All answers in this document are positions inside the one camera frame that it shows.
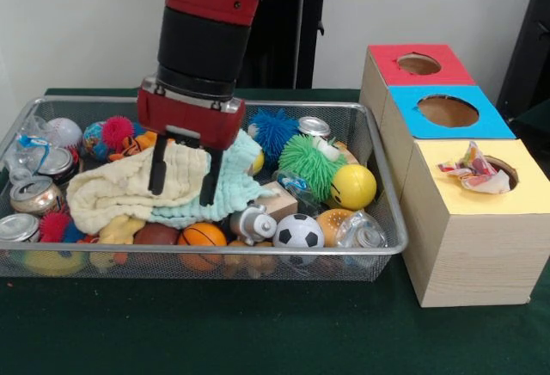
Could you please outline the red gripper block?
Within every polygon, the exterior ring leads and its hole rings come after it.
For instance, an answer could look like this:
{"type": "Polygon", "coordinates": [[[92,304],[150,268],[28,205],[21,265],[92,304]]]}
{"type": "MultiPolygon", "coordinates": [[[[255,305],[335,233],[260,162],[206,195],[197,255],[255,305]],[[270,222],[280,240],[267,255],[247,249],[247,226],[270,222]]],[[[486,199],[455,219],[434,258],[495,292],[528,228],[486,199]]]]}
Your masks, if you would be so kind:
{"type": "Polygon", "coordinates": [[[168,141],[175,136],[191,139],[210,156],[210,168],[203,178],[199,196],[201,206],[214,204],[223,151],[235,141],[245,113],[244,101],[222,101],[177,93],[162,85],[154,76],[146,77],[137,93],[139,123],[158,133],[152,152],[148,189],[160,195],[164,188],[167,164],[164,160],[168,141]]]}

